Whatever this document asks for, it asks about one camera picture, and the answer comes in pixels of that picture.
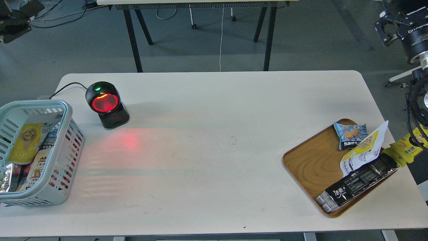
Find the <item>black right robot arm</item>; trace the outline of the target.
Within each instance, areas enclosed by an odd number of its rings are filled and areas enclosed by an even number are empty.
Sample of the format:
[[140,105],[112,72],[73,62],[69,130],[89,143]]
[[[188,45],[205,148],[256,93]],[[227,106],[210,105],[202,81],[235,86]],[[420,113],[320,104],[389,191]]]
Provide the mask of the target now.
[[411,70],[413,79],[409,82],[409,91],[406,96],[407,126],[411,135],[412,144],[421,147],[422,142],[416,140],[413,134],[411,121],[417,128],[427,127],[427,58],[428,58],[428,22],[427,7],[412,11],[408,14],[390,13],[385,7],[375,23],[376,32],[384,46],[400,40],[408,64],[418,65]]

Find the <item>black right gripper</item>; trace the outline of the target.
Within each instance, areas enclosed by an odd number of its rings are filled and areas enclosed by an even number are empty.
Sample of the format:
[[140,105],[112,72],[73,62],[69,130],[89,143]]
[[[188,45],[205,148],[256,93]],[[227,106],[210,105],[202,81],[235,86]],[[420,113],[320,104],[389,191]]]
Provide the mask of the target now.
[[[396,24],[397,32],[385,31],[386,25]],[[405,17],[381,12],[379,20],[374,24],[384,46],[391,45],[396,39],[401,40],[409,64],[419,63],[419,55],[427,52],[427,26],[427,10],[414,11]]]

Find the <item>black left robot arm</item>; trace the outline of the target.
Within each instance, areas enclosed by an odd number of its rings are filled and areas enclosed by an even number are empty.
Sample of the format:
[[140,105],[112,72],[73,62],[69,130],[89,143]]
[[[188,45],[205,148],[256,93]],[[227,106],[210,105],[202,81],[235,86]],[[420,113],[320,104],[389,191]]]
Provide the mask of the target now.
[[5,0],[0,1],[0,40],[3,43],[21,37],[31,31],[29,23],[44,9],[38,0],[30,0],[19,9],[11,9]]

